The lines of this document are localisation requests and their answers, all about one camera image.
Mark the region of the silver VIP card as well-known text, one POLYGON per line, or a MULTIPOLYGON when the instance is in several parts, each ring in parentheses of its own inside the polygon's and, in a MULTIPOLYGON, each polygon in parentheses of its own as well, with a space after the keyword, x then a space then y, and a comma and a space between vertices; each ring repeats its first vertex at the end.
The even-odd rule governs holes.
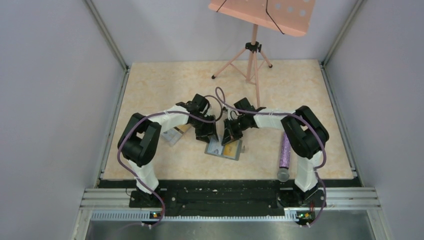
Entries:
POLYGON ((222 155, 224 150, 224 146, 221 144, 219 139, 216 139, 215 137, 212 137, 206 147, 205 153, 215 156, 222 155))

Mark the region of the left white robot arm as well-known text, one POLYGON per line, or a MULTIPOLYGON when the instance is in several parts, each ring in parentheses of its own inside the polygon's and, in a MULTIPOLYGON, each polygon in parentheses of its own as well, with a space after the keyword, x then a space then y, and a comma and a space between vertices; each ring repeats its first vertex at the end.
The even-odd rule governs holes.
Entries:
POLYGON ((178 102, 172 107, 149 115, 133 113, 117 144, 117 161, 136 179, 141 200, 149 207, 165 209, 157 188, 153 159, 162 133, 178 126, 190 125, 198 141, 209 143, 218 139, 216 122, 224 111, 215 116, 206 96, 196 94, 192 100, 178 102))

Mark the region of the clear plastic card box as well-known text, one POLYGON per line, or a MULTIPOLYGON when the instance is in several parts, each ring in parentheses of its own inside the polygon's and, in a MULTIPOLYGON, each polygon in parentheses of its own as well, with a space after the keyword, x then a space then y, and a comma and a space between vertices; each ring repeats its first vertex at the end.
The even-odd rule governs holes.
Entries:
POLYGON ((191 128, 190 124, 178 125, 161 133, 160 137, 168 143, 169 146, 174 146, 181 137, 191 128))

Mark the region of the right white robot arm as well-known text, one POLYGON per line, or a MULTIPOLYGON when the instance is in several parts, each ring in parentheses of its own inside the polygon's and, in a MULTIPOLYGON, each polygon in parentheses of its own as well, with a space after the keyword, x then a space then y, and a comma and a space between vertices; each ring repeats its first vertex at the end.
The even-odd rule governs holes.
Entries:
POLYGON ((323 152, 330 135, 310 107, 303 105, 292 112, 266 107, 254 108, 243 98, 229 110, 224 120, 222 145, 243 137, 250 128, 281 130, 289 149, 297 155, 297 173, 294 179, 293 200, 299 206, 307 206, 318 190, 316 171, 324 165, 323 152))

